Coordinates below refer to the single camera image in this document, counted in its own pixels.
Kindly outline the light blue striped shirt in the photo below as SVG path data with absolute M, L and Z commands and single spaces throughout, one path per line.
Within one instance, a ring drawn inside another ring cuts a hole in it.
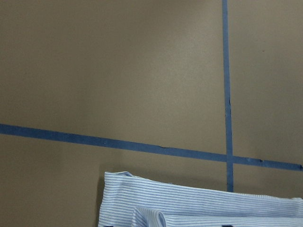
M 105 173 L 100 227 L 300 227 L 303 201 Z

